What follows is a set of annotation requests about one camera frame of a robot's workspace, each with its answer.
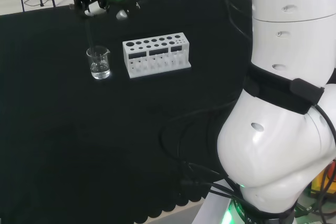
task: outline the black strap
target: black strap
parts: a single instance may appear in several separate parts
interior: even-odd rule
[[[239,202],[233,201],[236,211],[246,224],[292,224],[295,218],[295,204],[285,212],[271,214],[269,212],[255,211],[243,207]]]
[[[252,63],[247,71],[244,90],[254,97],[302,115],[315,106],[324,93],[324,88],[301,79],[286,79]]]

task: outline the black table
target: black table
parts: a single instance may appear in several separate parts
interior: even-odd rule
[[[250,0],[232,1],[250,13]],[[207,188],[178,186],[180,170],[160,149],[158,131],[174,116],[237,97],[251,45],[217,0],[141,7],[132,20],[117,22],[113,9],[91,21],[95,43],[112,52],[112,76],[101,81],[90,73],[84,24],[68,7],[0,17],[2,223],[141,222],[206,195]],[[190,42],[192,68],[130,80],[122,41],[177,32]],[[216,139],[231,109],[172,124],[168,150],[176,153],[193,122],[183,158],[220,170]]]

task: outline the yellow object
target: yellow object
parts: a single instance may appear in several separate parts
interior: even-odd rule
[[[311,189],[316,190],[316,191],[320,191],[321,190],[321,184],[322,184],[322,180],[323,180],[323,173],[324,170],[311,182]],[[326,180],[324,182],[324,187],[327,185],[327,183],[329,182],[328,176],[326,177]],[[328,194],[333,194],[334,192],[336,192],[336,182],[333,182],[328,190]]]

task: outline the green light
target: green light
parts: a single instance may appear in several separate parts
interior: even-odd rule
[[[232,215],[230,211],[227,210],[226,213],[224,214],[222,224],[230,224],[231,221],[232,221]]]

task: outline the hole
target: hole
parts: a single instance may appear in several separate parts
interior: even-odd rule
[[[325,121],[325,119],[323,118],[323,116],[320,116],[320,121],[323,124],[323,126],[327,126],[327,122]]]
[[[146,56],[147,56],[146,52],[135,52],[133,54],[129,54],[128,58],[131,60],[131,59],[146,57]]]
[[[252,123],[251,126],[256,130],[256,131],[259,131],[259,132],[263,132],[264,131],[264,127],[259,124],[259,123]]]
[[[274,65],[272,65],[272,67],[275,70],[278,70],[278,71],[284,71],[284,70],[286,70],[286,66],[283,65],[283,64],[274,64]]]
[[[182,51],[182,46],[172,47],[170,52]]]
[[[168,52],[168,48],[162,48],[157,50],[149,51],[149,55],[159,55],[159,54],[166,54]]]

